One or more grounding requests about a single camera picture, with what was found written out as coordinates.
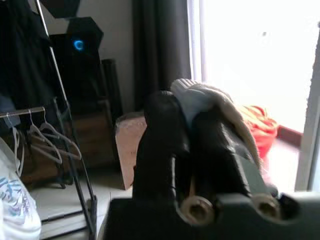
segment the hanging clothes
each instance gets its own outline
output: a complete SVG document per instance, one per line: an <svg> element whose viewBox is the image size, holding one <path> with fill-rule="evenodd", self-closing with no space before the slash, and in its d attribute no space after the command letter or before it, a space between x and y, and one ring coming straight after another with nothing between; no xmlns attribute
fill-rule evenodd
<svg viewBox="0 0 320 240"><path fill-rule="evenodd" d="M0 65L7 76L1 85L15 107L48 104L54 97L56 77L49 59L50 41L27 0L0 2L0 38Z"/></svg>

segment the dark curtain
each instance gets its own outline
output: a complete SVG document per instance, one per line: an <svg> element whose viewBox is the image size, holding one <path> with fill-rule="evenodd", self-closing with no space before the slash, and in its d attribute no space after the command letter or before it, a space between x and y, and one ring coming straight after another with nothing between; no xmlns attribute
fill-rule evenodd
<svg viewBox="0 0 320 240"><path fill-rule="evenodd" d="M191 78L187 0L133 0L135 109L146 97Z"/></svg>

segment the screw head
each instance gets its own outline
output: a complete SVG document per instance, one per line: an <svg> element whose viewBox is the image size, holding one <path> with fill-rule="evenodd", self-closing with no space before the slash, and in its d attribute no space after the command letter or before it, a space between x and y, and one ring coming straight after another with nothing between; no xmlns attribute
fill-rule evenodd
<svg viewBox="0 0 320 240"><path fill-rule="evenodd" d="M181 213L192 225L207 225L214 219L214 208L209 200L201 196L190 196L181 204Z"/></svg>

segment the black speaker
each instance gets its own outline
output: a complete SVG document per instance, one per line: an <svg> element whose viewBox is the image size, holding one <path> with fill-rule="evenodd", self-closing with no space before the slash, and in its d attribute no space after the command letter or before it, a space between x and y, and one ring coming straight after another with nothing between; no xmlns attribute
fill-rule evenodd
<svg viewBox="0 0 320 240"><path fill-rule="evenodd" d="M50 36L66 96L73 114L99 109L99 96L106 95L96 35L93 32Z"/></svg>

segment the white wall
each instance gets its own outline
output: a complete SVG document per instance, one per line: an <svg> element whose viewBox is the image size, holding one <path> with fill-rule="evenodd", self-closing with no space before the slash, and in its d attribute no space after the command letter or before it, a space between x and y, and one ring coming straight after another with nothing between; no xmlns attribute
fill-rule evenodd
<svg viewBox="0 0 320 240"><path fill-rule="evenodd" d="M34 0L28 0L35 10ZM63 34L68 21L54 19L43 6L49 34ZM92 17L104 32L99 54L103 59L115 59L124 112L134 109L134 63L132 0L81 0L77 17Z"/></svg>

